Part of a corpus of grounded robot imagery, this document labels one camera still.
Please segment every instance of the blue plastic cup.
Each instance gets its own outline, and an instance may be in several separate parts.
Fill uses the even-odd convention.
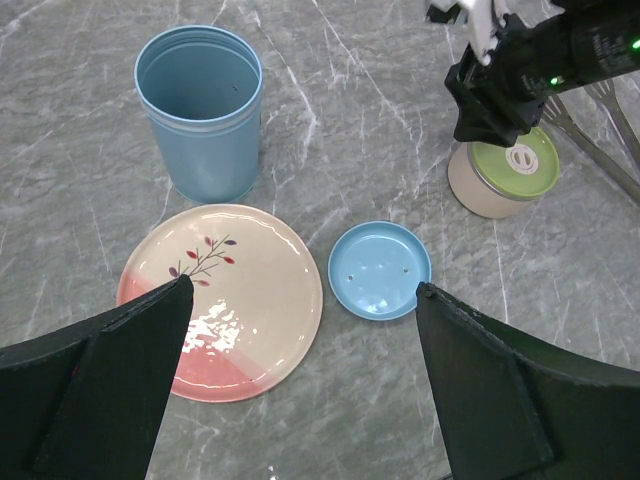
[[[258,177],[262,66],[237,35],[178,27],[145,45],[134,77],[176,190],[227,203]]]

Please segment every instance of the cup rim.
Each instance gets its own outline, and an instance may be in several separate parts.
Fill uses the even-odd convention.
[[[179,33],[181,31],[194,30],[194,29],[196,29],[196,30],[208,30],[210,32],[220,33],[220,34],[223,34],[223,35],[226,35],[226,36],[230,37],[231,39],[235,40],[236,42],[240,43],[242,46],[247,48],[247,50],[251,53],[251,55],[253,56],[253,58],[255,59],[257,65],[258,65],[258,69],[257,69],[258,85],[256,87],[255,92],[253,92],[253,95],[251,95],[251,98],[249,98],[249,100],[247,100],[237,110],[234,110],[233,112],[230,112],[230,113],[228,113],[226,115],[223,115],[221,117],[194,120],[194,119],[190,119],[190,118],[183,118],[183,117],[177,117],[175,115],[171,115],[170,113],[167,113],[167,112],[159,109],[158,107],[156,107],[153,103],[151,103],[147,99],[147,97],[142,92],[142,88],[140,87],[140,82],[138,81],[138,67],[140,65],[140,60],[142,59],[142,56],[145,54],[145,52],[155,42],[157,42],[158,40],[160,40],[163,37],[167,37],[167,36]],[[164,118],[166,118],[168,120],[172,120],[172,121],[176,121],[176,122],[189,122],[192,125],[205,126],[207,124],[211,124],[212,122],[220,123],[220,122],[225,122],[227,120],[230,120],[233,117],[237,116],[243,110],[248,109],[249,106],[252,105],[256,101],[256,98],[260,95],[260,92],[262,91],[262,80],[263,80],[262,62],[260,61],[260,57],[258,56],[256,51],[253,49],[253,47],[251,47],[251,45],[249,45],[249,43],[246,40],[244,40],[239,35],[237,35],[237,34],[235,34],[233,32],[230,32],[229,30],[225,30],[224,28],[220,28],[220,27],[214,27],[214,26],[211,26],[211,25],[181,25],[181,26],[170,28],[168,30],[164,30],[164,31],[158,33],[153,38],[151,38],[144,45],[144,47],[142,47],[142,49],[138,53],[138,56],[136,58],[136,62],[135,62],[134,67],[133,67],[133,79],[134,79],[136,90],[138,92],[138,95],[139,95],[140,99],[142,100],[144,105],[146,107],[150,108],[154,113],[156,113],[156,114],[160,115],[161,117],[164,117]]]

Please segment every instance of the marble countertop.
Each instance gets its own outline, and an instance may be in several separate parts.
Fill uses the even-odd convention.
[[[510,2],[530,23],[545,1]],[[0,346],[108,310],[129,254],[191,208],[172,188],[133,87],[140,48],[179,24],[231,29],[265,73],[263,171],[242,202],[291,225],[324,286],[331,246],[367,220],[428,247],[434,282],[544,340],[640,369],[640,209],[545,127],[562,162],[543,200],[503,221],[467,212],[446,162],[444,76],[462,29],[421,0],[0,1]],[[618,79],[636,131],[640,76]],[[629,168],[606,114],[563,97]],[[413,315],[358,320],[331,294],[300,367],[253,400],[171,397],[149,480],[436,479],[446,453]]]

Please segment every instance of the small blue plate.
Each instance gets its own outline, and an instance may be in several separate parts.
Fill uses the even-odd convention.
[[[338,301],[367,320],[395,320],[415,310],[420,282],[431,281],[431,260],[413,233],[389,222],[346,232],[329,256],[329,284]]]

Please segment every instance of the leaf pattern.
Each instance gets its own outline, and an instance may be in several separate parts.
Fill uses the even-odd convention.
[[[195,260],[195,265],[188,265],[190,262],[185,262],[183,266],[182,262],[178,262],[178,266],[169,267],[169,275],[173,278],[178,278],[180,275],[188,275],[192,278],[193,282],[196,285],[200,285],[201,287],[209,287],[211,283],[208,280],[204,280],[202,277],[211,277],[211,273],[209,271],[217,267],[220,264],[220,261],[224,261],[228,265],[234,265],[236,261],[225,255],[225,251],[220,251],[220,247],[225,246],[235,246],[238,244],[235,240],[229,238],[229,235],[224,237],[220,241],[214,240],[212,237],[206,236],[204,237],[204,243],[207,247],[209,247],[208,251],[205,249],[205,253],[200,253],[200,249],[196,248],[194,250],[187,250],[186,254],[192,260]]]

